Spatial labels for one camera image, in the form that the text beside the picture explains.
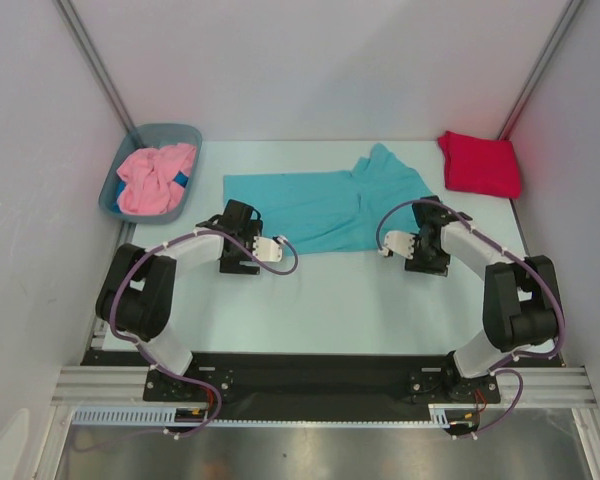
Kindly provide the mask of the teal t-shirt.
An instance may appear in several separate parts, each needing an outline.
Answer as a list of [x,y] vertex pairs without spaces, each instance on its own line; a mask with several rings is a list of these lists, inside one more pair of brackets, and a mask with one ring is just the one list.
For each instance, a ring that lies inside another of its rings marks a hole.
[[420,174],[380,143],[349,170],[223,180],[226,202],[254,207],[263,235],[285,236],[300,255],[374,250],[377,226],[389,210],[432,195]]

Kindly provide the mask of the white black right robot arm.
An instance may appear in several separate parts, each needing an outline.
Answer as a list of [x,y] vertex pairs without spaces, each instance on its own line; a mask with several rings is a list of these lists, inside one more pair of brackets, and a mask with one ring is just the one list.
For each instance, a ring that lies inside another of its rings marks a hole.
[[448,273],[455,257],[484,285],[482,328],[465,346],[449,353],[440,389],[453,401],[464,401],[479,381],[520,357],[539,357],[528,350],[551,340],[552,357],[565,333],[555,269],[546,256],[519,258],[475,228],[472,219],[436,197],[413,201],[419,232],[409,241],[407,271]]

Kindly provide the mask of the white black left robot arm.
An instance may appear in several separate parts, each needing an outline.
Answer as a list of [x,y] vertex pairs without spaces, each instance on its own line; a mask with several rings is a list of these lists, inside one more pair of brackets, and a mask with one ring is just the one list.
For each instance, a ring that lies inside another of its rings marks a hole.
[[246,262],[263,229],[254,207],[230,200],[224,212],[185,235],[146,250],[126,243],[118,248],[96,301],[96,315],[111,333],[129,341],[151,365],[169,371],[166,387],[177,398],[194,397],[201,376],[189,368],[193,354],[169,326],[176,279],[217,262],[223,274],[257,275]]

